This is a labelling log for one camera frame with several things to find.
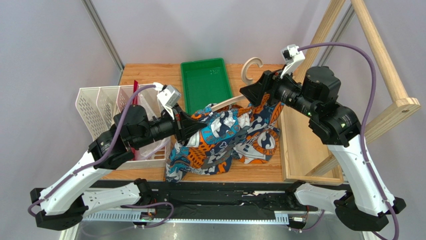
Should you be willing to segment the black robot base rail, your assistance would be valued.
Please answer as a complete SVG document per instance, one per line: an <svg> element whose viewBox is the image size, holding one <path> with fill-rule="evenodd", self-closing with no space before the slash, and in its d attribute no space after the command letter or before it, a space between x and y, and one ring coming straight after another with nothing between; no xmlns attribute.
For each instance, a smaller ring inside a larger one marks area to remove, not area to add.
<svg viewBox="0 0 426 240"><path fill-rule="evenodd" d="M180 182L137 179L142 203L155 204L155 216L172 220L272 220L275 211L316 211L290 195L290 183Z"/></svg>

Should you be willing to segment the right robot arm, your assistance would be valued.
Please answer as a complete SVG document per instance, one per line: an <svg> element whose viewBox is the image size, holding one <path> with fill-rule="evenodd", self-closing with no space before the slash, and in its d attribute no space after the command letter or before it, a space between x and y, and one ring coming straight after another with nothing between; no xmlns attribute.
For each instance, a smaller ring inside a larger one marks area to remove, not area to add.
<svg viewBox="0 0 426 240"><path fill-rule="evenodd" d="M309 127L336 157L350 185L350 190L333 190L297 181L286 190L290 205L335 213L353 231L379 232L389 223L390 211L398 214L406 203L383 183L375 184L379 175L363 155L361 123L354 111L337 101L340 86L332 70L317 66L307 70L303 83L281 70L267 70L240 93L254 106L280 102L307 116Z"/></svg>

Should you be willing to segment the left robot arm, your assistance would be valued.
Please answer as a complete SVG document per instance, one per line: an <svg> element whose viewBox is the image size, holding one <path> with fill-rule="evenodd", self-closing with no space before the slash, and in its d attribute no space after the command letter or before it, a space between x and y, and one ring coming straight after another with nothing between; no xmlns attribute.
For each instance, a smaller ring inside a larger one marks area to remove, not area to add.
<svg viewBox="0 0 426 240"><path fill-rule="evenodd" d="M160 118L149 119L141 105L128 105L114 117L114 124L88 147L82 158L60 180L47 188L30 192L31 206L39 206L34 214L39 228L63 231L83 218L115 207L149 207L153 192L147 180L135 181L116 188L88 192L102 177L134 158L134 151L174 136L187 143L206 124L192 118L179 105Z"/></svg>

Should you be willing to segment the colourful patterned shorts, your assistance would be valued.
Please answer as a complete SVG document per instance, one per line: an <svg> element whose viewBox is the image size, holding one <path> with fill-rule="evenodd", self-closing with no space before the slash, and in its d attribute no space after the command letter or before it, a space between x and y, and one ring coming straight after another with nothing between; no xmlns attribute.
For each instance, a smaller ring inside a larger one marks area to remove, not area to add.
<svg viewBox="0 0 426 240"><path fill-rule="evenodd" d="M206 127L188 143L176 142L165 164L166 182L180 182L188 173L218 175L229 172L234 161L268 163L277 151L281 130L276 122L284 103L269 103L265 94L259 106L228 104L213 110L214 103L197 110L192 118Z"/></svg>

